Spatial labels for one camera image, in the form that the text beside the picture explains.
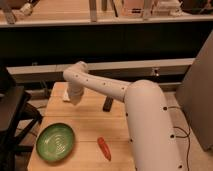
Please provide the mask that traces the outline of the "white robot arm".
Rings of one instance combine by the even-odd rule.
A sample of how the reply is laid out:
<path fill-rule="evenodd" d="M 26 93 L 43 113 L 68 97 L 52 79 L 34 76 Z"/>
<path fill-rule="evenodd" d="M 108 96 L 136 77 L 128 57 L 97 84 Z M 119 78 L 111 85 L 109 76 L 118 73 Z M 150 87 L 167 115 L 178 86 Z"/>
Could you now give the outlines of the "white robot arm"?
<path fill-rule="evenodd" d="M 68 82 L 66 96 L 74 105 L 84 88 L 124 103 L 137 171 L 184 171 L 167 102 L 157 83 L 94 76 L 82 61 L 65 69 L 63 77 Z"/>

